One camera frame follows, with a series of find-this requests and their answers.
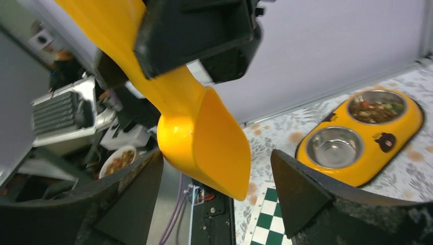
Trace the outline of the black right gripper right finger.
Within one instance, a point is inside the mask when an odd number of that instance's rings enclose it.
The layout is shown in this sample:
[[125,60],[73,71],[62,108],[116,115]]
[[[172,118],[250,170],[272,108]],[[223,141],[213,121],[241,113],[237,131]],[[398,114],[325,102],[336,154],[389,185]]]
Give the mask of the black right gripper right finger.
[[272,151],[271,166],[293,244],[432,244],[432,202],[352,187],[281,150]]

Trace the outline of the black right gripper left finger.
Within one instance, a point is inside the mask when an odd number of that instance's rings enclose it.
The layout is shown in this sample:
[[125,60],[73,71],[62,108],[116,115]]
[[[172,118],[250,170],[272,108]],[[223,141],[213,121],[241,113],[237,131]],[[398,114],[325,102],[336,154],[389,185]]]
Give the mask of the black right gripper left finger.
[[1,244],[145,244],[163,166],[153,150],[53,199],[1,202]]

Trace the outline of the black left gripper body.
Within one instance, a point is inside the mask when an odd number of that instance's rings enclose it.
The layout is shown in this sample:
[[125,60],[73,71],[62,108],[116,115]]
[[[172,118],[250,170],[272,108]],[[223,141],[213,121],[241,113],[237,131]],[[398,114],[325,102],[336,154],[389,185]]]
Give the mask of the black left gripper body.
[[134,54],[146,78],[199,60],[214,83],[240,79],[261,43],[258,1],[145,1]]

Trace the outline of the yellow plastic scoop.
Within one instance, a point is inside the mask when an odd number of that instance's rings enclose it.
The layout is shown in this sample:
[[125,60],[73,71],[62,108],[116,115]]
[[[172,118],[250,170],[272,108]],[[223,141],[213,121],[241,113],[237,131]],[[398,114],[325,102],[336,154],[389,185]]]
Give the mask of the yellow plastic scoop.
[[177,170],[239,201],[248,192],[251,151],[240,125],[212,87],[186,66],[147,79],[133,53],[142,1],[58,1],[83,33],[160,112],[157,141]]

